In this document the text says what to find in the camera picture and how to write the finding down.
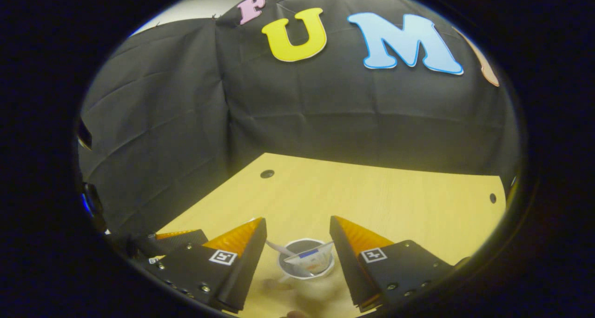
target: foam letter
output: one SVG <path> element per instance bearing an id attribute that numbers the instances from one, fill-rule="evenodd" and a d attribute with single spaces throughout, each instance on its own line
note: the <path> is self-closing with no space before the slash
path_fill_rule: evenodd
<path id="1" fill-rule="evenodd" d="M 262 9 L 264 8 L 264 5 L 265 0 L 244 0 L 238 4 L 238 9 L 242 11 L 242 20 L 240 20 L 240 25 L 244 25 L 258 17 L 262 11 L 257 10 L 257 8 Z"/>
<path id="2" fill-rule="evenodd" d="M 392 47 L 406 65 L 415 66 L 421 44 L 425 49 L 423 64 L 428 69 L 463 74 L 463 66 L 455 61 L 429 19 L 418 15 L 404 15 L 403 30 L 376 13 L 355 13 L 347 17 L 347 20 L 357 24 L 364 35 L 368 47 L 368 57 L 364 59 L 367 68 L 397 66 L 397 59 L 387 53 L 385 44 Z"/>
<path id="3" fill-rule="evenodd" d="M 262 28 L 262 32 L 268 37 L 268 44 L 274 57 L 281 61 L 293 62 L 314 57 L 327 44 L 327 34 L 319 15 L 321 8 L 311 8 L 295 14 L 296 19 L 304 21 L 308 31 L 308 42 L 303 45 L 293 46 L 289 42 L 285 25 L 288 19 L 279 19 Z"/>

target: white wall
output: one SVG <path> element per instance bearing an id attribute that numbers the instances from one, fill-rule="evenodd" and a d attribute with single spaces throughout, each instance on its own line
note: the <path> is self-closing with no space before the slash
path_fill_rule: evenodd
<path id="1" fill-rule="evenodd" d="M 219 17 L 242 0 L 183 0 L 141 26 L 131 36 L 144 30 L 178 20 Z"/>
<path id="2" fill-rule="evenodd" d="M 181 0 L 176 5 L 165 10 L 163 13 L 151 19 L 145 25 L 141 26 L 131 36 L 144 30 L 178 20 L 186 19 L 206 19 L 213 15 L 219 17 L 229 9 L 235 7 L 243 0 Z"/>

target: black border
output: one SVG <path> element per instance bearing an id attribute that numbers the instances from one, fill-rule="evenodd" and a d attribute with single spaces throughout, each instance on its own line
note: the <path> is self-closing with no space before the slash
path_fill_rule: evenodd
<path id="1" fill-rule="evenodd" d="M 2 66 L 10 194 L 3 280 L 7 316 L 197 316 L 135 272 L 94 233 L 79 208 L 73 130 L 82 94 L 111 51 L 175 0 L 6 0 Z M 514 83 L 529 132 L 530 209 L 506 248 L 436 316 L 579 315 L 587 309 L 590 0 L 423 0 L 474 38 Z M 447 5 L 456 6 L 457 12 Z M 508 224 L 512 230 L 516 223 Z M 489 260 L 487 252 L 475 263 Z M 463 274 L 478 267 L 470 261 Z"/>

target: cup rim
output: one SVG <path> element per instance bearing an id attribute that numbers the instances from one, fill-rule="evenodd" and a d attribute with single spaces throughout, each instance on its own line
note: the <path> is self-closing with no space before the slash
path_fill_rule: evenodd
<path id="1" fill-rule="evenodd" d="M 304 241 L 304 240 L 310 240 L 310 241 L 319 242 L 321 245 L 322 244 L 325 244 L 325 242 L 323 242 L 322 240 L 312 239 L 312 238 L 302 238 L 302 239 L 293 240 L 291 242 L 288 242 L 287 244 L 285 244 L 285 247 L 287 247 L 287 246 L 289 246 L 289 245 L 291 245 L 291 244 L 293 244 L 295 242 Z M 300 280 L 311 280 L 312 278 L 319 278 L 319 277 L 324 276 L 327 273 L 329 273 L 329 271 L 331 271 L 331 269 L 333 269 L 333 267 L 334 267 L 334 255 L 333 255 L 333 253 L 331 251 L 331 257 L 330 257 L 331 263 L 329 263 L 329 267 L 327 267 L 327 269 L 325 269 L 324 271 L 322 271 L 319 274 L 315 274 L 314 276 L 308 276 L 308 277 L 302 278 L 300 276 L 295 276 L 295 275 L 292 275 L 292 274 L 287 273 L 285 271 L 285 269 L 283 269 L 283 267 L 281 267 L 281 263 L 279 262 L 279 260 L 280 260 L 279 258 L 280 257 L 281 257 L 281 253 L 279 253 L 279 255 L 277 256 L 277 265 L 279 266 L 279 269 L 281 269 L 281 271 L 283 272 L 283 274 L 285 274 L 285 276 L 289 276 L 290 278 L 297 278 L 297 279 L 300 279 Z"/>

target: screw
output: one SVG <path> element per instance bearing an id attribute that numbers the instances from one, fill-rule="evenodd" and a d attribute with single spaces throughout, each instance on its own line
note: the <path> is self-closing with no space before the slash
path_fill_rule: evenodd
<path id="1" fill-rule="evenodd" d="M 188 297 L 190 297 L 190 298 L 194 298 L 194 295 L 192 295 L 192 293 L 191 293 L 190 291 L 187 291 L 186 289 L 180 289 L 180 291 L 181 291 L 181 292 L 182 292 L 184 295 L 186 295 L 186 296 L 188 296 Z"/>
<path id="2" fill-rule="evenodd" d="M 174 289 L 177 289 L 177 288 L 178 288 L 178 287 L 177 287 L 175 284 L 173 284 L 173 282 L 172 282 L 172 281 L 166 281 L 166 283 L 167 283 L 167 284 L 168 284 L 170 287 L 172 287 L 172 288 L 174 288 Z"/>

